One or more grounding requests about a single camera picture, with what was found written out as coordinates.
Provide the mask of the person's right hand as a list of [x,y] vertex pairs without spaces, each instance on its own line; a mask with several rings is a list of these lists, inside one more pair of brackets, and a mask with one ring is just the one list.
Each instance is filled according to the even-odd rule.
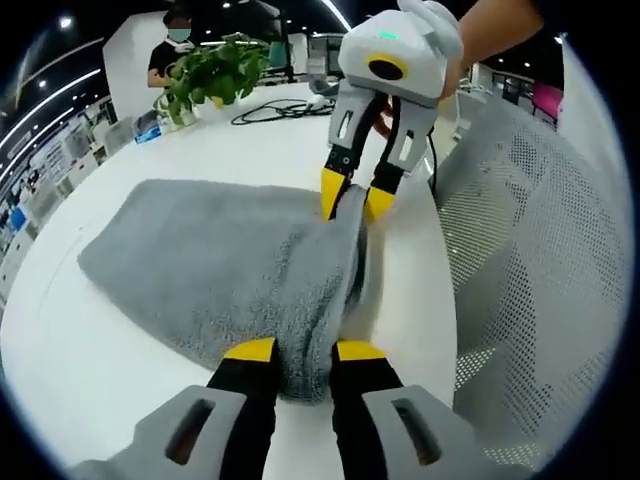
[[[447,73],[443,91],[438,98],[441,102],[455,93],[457,90],[461,74],[463,72],[462,60],[456,59],[448,62]],[[385,119],[393,116],[393,109],[386,104],[380,116],[374,121],[374,130],[383,138],[387,139],[391,133],[391,128],[386,124]]]

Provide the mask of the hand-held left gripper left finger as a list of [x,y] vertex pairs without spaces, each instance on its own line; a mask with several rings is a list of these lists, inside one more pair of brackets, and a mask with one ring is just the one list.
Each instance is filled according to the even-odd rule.
[[86,460],[77,479],[260,479],[275,430],[275,338],[232,347],[209,382],[189,386],[140,420],[132,442]]

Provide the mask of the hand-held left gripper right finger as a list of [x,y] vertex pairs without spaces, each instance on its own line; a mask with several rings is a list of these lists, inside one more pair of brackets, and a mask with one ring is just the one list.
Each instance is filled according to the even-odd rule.
[[332,426],[346,479],[502,479],[471,425],[418,385],[406,386],[374,345],[332,348]]

